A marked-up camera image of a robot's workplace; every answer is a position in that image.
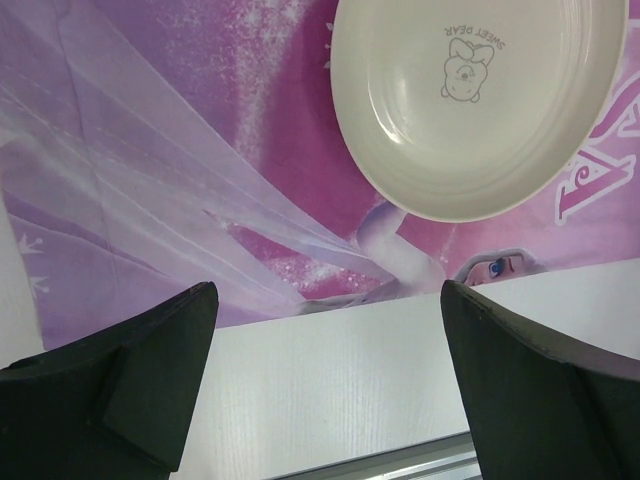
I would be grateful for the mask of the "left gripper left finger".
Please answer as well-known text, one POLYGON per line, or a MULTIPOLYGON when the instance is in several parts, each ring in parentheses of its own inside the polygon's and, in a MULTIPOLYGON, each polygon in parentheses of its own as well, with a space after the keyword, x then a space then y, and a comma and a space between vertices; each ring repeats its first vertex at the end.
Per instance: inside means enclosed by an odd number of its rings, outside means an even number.
POLYGON ((4 479, 167 479, 216 325, 212 282, 1 371, 4 479))

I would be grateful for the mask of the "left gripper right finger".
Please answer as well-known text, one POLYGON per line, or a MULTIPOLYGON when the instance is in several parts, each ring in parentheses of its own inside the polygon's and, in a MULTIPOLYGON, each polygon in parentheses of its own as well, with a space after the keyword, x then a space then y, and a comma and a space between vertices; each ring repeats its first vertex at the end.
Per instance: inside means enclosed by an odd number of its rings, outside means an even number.
POLYGON ((638 478, 638 360, 455 281, 440 305, 483 478, 638 478))

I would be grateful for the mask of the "purple Elsa cloth placemat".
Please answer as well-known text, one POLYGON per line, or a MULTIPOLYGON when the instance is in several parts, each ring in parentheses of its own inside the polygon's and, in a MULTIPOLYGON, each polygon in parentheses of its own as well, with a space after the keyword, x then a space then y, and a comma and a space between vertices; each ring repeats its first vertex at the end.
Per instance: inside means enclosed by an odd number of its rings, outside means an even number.
POLYGON ((637 2, 584 144, 464 223, 398 207, 350 155, 340 2, 2 3, 1 193, 46 348, 200 282, 231 327, 638 257, 637 2))

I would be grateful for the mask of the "cream round plate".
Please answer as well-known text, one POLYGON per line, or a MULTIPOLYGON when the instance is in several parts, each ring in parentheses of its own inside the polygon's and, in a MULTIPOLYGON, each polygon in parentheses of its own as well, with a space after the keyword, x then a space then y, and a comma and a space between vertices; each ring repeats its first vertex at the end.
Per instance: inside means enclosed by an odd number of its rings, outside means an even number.
POLYGON ((342 1, 330 76, 348 151, 416 216, 506 212, 593 131, 629 13, 626 1, 342 1))

